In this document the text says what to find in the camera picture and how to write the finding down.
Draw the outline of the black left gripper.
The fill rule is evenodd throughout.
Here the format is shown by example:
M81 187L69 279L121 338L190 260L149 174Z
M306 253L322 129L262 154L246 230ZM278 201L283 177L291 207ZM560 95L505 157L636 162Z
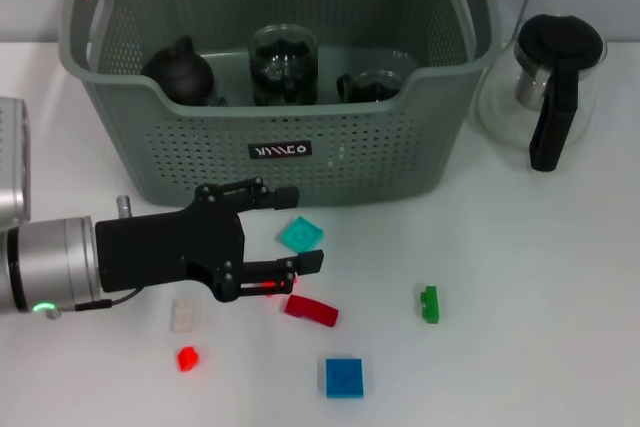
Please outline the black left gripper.
M196 281L220 302L290 294L297 277L321 270L323 251L243 262L244 233L236 212L292 209L298 202L297 187L272 190L255 177L201 184L194 202L180 211L101 221L95 234L102 289Z

